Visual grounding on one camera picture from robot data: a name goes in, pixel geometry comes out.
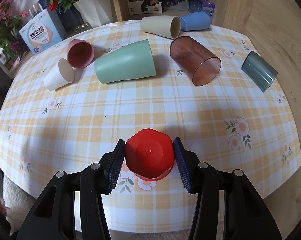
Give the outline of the red plastic cup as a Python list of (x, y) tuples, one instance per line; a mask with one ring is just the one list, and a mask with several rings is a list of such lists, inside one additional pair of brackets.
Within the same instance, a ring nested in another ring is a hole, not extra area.
[(171, 172), (174, 160), (172, 140), (154, 129), (142, 129), (125, 143), (127, 167), (145, 181), (165, 178)]

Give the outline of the grey transparent cup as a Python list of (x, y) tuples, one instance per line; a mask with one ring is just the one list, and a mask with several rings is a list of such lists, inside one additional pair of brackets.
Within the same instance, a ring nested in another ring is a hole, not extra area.
[(276, 79), (278, 72), (255, 51), (250, 51), (241, 69), (265, 92)]

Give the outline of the white paper cup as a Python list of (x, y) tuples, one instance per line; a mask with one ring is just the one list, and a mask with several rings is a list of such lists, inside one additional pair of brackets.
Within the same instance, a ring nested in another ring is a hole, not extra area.
[(59, 89), (69, 83), (73, 83), (75, 73), (69, 61), (60, 59), (44, 78), (44, 85), (49, 91)]

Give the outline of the brown transparent cup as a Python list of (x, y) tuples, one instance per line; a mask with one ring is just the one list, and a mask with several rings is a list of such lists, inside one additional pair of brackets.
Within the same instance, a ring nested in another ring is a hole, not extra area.
[(173, 40), (170, 57), (195, 86), (208, 84), (221, 69), (220, 58), (190, 36)]

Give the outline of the pink plastic cup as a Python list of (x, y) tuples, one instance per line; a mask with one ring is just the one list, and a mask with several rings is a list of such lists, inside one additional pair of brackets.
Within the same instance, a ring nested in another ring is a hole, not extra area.
[(95, 57), (93, 46), (80, 39), (71, 40), (67, 46), (67, 60), (75, 69), (85, 68), (90, 65)]

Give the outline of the green plastic cup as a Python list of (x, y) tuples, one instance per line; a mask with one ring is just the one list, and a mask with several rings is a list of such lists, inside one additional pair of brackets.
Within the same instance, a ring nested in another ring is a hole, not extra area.
[(95, 61), (95, 73), (100, 83), (155, 76), (149, 41), (134, 42), (101, 56)]

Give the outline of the blue plastic cup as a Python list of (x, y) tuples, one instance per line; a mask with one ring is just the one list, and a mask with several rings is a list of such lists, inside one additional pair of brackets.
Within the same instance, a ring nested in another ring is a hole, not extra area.
[(181, 31), (204, 30), (210, 27), (211, 21), (207, 13), (203, 11), (193, 12), (179, 17)]

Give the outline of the cream plastic cup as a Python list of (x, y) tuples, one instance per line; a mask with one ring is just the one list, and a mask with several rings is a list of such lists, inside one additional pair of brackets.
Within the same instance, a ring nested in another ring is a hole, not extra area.
[(180, 34), (180, 20), (177, 16), (150, 16), (141, 20), (141, 29), (161, 37), (175, 39)]

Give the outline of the yellow plaid tablecloth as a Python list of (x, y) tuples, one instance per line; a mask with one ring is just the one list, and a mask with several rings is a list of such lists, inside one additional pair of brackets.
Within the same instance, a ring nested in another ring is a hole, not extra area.
[(138, 21), (108, 24), (78, 38), (110, 55), (148, 40), (156, 76), (102, 84), (94, 66), (51, 92), (43, 80), (66, 56), (68, 41), (20, 68), (0, 111), (0, 168), (37, 197), (60, 170), (78, 172), (144, 128), (180, 138), (187, 150), (218, 170), (240, 168), (262, 197), (301, 166), (297, 128), (278, 81), (262, 92), (242, 72), (254, 49), (249, 37), (213, 26), (191, 37), (221, 59), (218, 76), (197, 87), (171, 59), (169, 39), (144, 33)]

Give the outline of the light blue probiotic box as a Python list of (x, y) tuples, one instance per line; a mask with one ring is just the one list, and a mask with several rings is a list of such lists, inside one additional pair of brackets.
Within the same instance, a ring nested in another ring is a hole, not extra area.
[(19, 34), (31, 53), (37, 55), (61, 42), (66, 31), (58, 13), (45, 9), (25, 24)]

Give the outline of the pink artificial flowers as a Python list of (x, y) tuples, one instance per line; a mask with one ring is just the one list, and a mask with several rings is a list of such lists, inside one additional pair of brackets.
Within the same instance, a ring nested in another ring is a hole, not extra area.
[(1, 55), (15, 57), (26, 50), (19, 30), (22, 20), (29, 16), (29, 12), (23, 10), (18, 14), (13, 13), (13, 0), (0, 1), (0, 59)]

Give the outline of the white flower pot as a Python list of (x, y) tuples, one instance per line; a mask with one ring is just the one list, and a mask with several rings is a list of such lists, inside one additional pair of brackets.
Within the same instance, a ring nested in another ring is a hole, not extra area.
[(112, 0), (80, 0), (73, 5), (92, 28), (113, 22)]

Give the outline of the silver blue box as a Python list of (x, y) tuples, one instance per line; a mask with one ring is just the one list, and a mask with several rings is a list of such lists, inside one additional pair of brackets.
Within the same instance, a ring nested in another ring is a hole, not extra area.
[(35, 16), (37, 16), (40, 12), (43, 11), (43, 8), (41, 6), (40, 3), (35, 3), (33, 4), (30, 8), (29, 8), (29, 13), (31, 14), (31, 16), (34, 18)]

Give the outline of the purple blue small box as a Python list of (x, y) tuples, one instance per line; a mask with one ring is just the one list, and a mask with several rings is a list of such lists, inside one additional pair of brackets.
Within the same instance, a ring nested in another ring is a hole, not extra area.
[(208, 0), (190, 0), (189, 12), (205, 12), (210, 18), (213, 17), (215, 4)]

